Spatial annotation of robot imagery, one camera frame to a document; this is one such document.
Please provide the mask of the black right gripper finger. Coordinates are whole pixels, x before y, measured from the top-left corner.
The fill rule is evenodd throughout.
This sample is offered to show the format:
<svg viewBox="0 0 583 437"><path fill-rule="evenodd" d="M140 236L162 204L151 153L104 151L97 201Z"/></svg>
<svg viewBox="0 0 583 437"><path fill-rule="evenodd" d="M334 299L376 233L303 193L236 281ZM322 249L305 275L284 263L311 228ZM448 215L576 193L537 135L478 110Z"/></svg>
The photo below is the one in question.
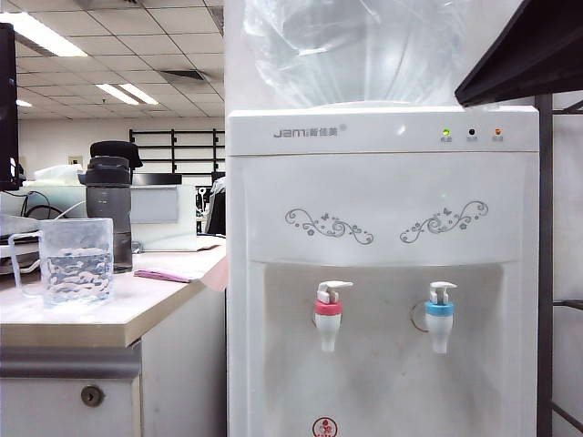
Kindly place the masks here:
<svg viewBox="0 0 583 437"><path fill-rule="evenodd" d="M582 3L523 1L455 90L464 107L582 89Z"/></svg>

